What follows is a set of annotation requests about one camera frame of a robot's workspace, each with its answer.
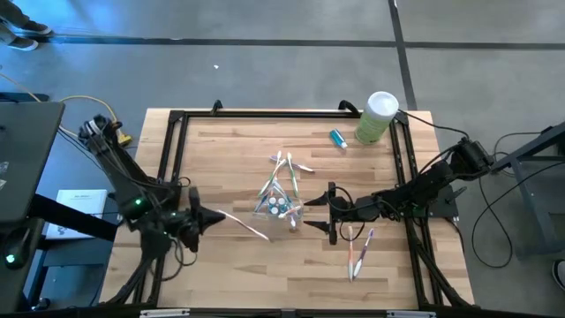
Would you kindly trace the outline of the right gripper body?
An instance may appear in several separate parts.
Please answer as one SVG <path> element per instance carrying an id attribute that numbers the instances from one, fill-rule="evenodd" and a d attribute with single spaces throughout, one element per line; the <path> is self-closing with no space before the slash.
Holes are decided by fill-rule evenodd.
<path id="1" fill-rule="evenodd" d="M 365 196 L 352 201 L 350 194 L 334 182 L 328 183 L 327 201 L 329 205 L 329 243 L 334 246 L 338 237 L 352 242 L 356 240 L 366 223 L 376 221 L 380 217 L 378 204 L 374 197 Z M 352 238 L 342 234 L 344 223 L 361 223 L 361 227 Z"/>

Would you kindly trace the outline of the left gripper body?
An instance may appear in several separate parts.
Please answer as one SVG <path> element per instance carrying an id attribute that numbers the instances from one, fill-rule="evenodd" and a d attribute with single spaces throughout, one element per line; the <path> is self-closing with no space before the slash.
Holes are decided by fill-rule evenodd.
<path id="1" fill-rule="evenodd" d="M 190 207 L 169 213 L 169 234 L 178 239 L 191 252 L 199 251 L 200 242 L 200 195 L 195 186 L 189 188 Z"/>

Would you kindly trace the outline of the clear acrylic organizer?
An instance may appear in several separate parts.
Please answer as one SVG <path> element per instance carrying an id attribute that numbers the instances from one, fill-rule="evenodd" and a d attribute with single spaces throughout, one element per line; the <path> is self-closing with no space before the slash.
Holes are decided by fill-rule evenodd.
<path id="1" fill-rule="evenodd" d="M 299 212 L 297 212 L 296 214 L 292 214 L 292 215 L 294 215 L 295 220 L 297 222 L 297 230 L 298 230 L 300 222 L 301 222 L 303 214 L 304 214 L 305 205 L 304 205 L 304 202 L 300 198 L 295 197 L 295 195 L 293 193 L 288 194 L 288 195 L 292 199 L 292 201 L 294 203 L 294 207 L 295 206 L 301 206 L 302 207 L 302 209 Z M 253 212 L 253 216 L 257 219 L 260 219 L 261 221 L 265 221 L 268 225 L 272 225 L 274 227 L 278 227 L 278 228 L 282 228 L 282 229 L 290 231 L 290 216 L 291 215 L 286 216 L 284 219 L 278 218 L 278 216 L 283 212 L 281 212 L 279 210 L 278 215 L 273 215 L 270 212 L 268 213 L 268 212 L 260 211 L 260 212 L 257 212 L 257 213 Z"/>

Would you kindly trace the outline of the green disinfecting wipes canister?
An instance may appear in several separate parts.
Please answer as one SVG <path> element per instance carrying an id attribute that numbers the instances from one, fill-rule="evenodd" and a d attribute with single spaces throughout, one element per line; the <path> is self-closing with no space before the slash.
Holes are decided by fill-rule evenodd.
<path id="1" fill-rule="evenodd" d="M 357 140 L 364 145 L 377 142 L 398 110 L 399 102 L 392 94 L 385 91 L 371 94 L 355 130 Z"/>

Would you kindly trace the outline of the white aluminium extrusion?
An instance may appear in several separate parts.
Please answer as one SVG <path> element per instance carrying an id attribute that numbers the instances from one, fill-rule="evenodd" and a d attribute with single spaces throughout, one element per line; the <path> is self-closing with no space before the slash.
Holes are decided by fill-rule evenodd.
<path id="1" fill-rule="evenodd" d="M 411 311 L 411 310 L 388 310 L 387 318 L 437 318 L 435 312 Z"/>
<path id="2" fill-rule="evenodd" d="M 186 318 L 191 315 L 189 308 L 156 308 L 142 310 L 139 318 Z"/>

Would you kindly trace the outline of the white booklet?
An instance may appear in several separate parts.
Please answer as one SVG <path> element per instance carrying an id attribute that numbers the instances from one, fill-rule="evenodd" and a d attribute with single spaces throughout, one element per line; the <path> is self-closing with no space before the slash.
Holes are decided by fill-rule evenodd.
<path id="1" fill-rule="evenodd" d="M 59 190 L 56 202 L 81 213 L 102 218 L 108 191 L 97 190 Z M 50 223 L 47 227 L 47 240 L 92 239 L 93 236 Z"/>

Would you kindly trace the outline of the black device with indicator light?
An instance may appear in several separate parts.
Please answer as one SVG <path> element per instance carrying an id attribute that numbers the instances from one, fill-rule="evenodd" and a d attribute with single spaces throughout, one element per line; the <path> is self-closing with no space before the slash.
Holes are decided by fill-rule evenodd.
<path id="1" fill-rule="evenodd" d="M 31 230 L 28 227 L 18 227 L 5 238 L 0 256 L 8 269 L 21 269 L 27 263 L 30 255 Z"/>

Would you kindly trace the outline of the black side desk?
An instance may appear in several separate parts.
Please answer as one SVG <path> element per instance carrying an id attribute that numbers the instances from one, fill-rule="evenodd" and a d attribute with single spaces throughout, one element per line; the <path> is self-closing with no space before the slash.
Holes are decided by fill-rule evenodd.
<path id="1" fill-rule="evenodd" d="M 63 112 L 61 102 L 0 102 L 0 223 L 26 217 Z"/>

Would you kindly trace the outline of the black aluminium rig frame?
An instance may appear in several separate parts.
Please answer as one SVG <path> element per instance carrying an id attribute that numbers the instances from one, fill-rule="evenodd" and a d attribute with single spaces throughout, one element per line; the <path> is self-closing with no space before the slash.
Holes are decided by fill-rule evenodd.
<path id="1" fill-rule="evenodd" d="M 391 188 L 399 175 L 409 177 L 439 151 L 432 115 L 411 113 L 396 136 L 364 146 L 354 138 L 357 120 L 346 110 L 235 110 L 211 113 L 182 110 L 175 126 L 170 111 L 147 111 L 139 140 L 137 163 L 150 175 L 158 171 L 166 140 L 185 132 L 180 160 L 167 159 L 167 169 L 178 169 L 200 193 L 207 208 L 219 208 L 270 238 L 256 236 L 226 217 L 200 239 L 197 253 L 186 253 L 183 263 L 168 254 L 163 282 L 147 274 L 129 298 L 158 307 L 294 309 L 414 309 L 418 297 L 443 299 L 425 265 L 414 279 L 405 225 L 380 219 L 366 223 L 353 242 L 353 264 L 368 232 L 374 236 L 356 279 L 348 279 L 348 241 L 328 237 L 305 221 L 326 220 L 328 209 L 307 207 L 297 231 L 268 225 L 253 216 L 257 193 L 270 175 L 271 155 L 291 153 L 315 172 L 300 171 L 298 190 L 304 200 L 320 196 L 329 182 L 353 197 Z M 337 129 L 348 147 L 329 137 Z"/>

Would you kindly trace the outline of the black desk frame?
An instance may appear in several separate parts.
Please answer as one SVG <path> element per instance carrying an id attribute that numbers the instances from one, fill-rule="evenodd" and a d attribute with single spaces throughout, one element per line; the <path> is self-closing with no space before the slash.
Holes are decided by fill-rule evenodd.
<path id="1" fill-rule="evenodd" d="M 534 139 L 525 143 L 520 148 L 504 153 L 503 157 L 496 159 L 492 173 L 511 169 L 516 189 L 520 191 L 525 209 L 532 215 L 532 225 L 537 237 L 523 247 L 516 249 L 518 259 L 529 256 L 555 254 L 565 251 L 565 238 L 558 238 L 551 214 L 543 208 L 542 198 L 536 196 L 529 184 L 535 177 L 552 168 L 565 169 L 565 155 L 544 155 L 544 152 L 553 146 L 565 143 L 565 121 L 549 126 L 541 132 L 512 132 L 501 136 L 493 146 L 495 155 L 498 153 L 500 143 L 507 137 L 519 135 L 533 135 Z"/>

